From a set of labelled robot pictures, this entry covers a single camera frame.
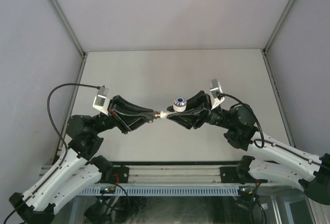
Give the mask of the white plastic water faucet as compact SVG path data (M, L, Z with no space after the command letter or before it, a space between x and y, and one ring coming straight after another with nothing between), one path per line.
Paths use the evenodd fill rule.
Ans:
M173 101L172 108L173 111L160 111L157 113L157 118L165 119L171 114L184 112L187 108L187 101L184 98L179 97Z

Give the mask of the silver threaded pipe fitting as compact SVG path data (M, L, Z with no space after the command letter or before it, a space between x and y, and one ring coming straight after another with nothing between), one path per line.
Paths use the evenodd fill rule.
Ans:
M160 119L161 118L161 113L160 112L155 112L153 117L154 117L154 119Z

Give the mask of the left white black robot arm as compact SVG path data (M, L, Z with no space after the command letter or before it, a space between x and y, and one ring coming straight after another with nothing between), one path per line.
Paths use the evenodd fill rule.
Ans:
M109 99L97 94L93 107L96 116L74 115L69 119L64 146L58 161L23 193L9 198L25 223L51 223L55 215L78 193L98 182L109 182L113 164L96 156L103 138L99 134L113 128L127 134L152 122L155 111L127 102L117 95Z

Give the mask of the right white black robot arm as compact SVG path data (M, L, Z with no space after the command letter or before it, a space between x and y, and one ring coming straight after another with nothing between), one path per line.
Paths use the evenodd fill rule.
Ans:
M309 199L329 205L329 154L301 151L265 134L251 107L231 96L237 104L228 110L213 107L211 96L199 91L187 101L178 98L167 107L168 119L198 129L209 124L226 129L228 143L245 151L236 168L242 182L274 181L302 191Z

